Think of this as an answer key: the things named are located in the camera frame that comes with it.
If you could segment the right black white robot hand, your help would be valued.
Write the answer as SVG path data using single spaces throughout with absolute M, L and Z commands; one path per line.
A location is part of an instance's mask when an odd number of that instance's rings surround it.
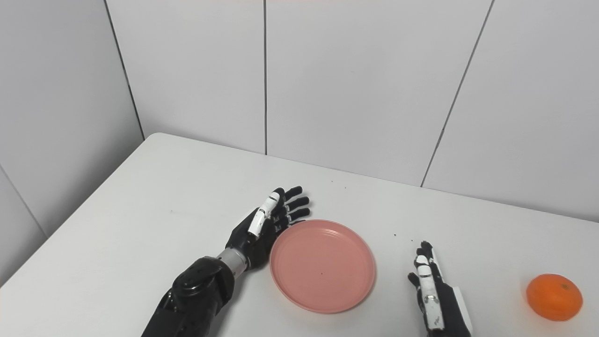
M 461 290 L 443 278 L 432 244 L 422 241 L 416 250 L 415 272 L 407 279 L 416 289 L 428 337 L 471 337 L 473 326 Z

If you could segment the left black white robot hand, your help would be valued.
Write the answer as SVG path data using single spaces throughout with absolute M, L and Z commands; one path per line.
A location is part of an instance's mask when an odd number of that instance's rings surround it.
M 241 258 L 244 267 L 237 274 L 260 269 L 269 260 L 276 239 L 311 213 L 310 199 L 302 186 L 277 188 L 232 231 L 225 245 Z

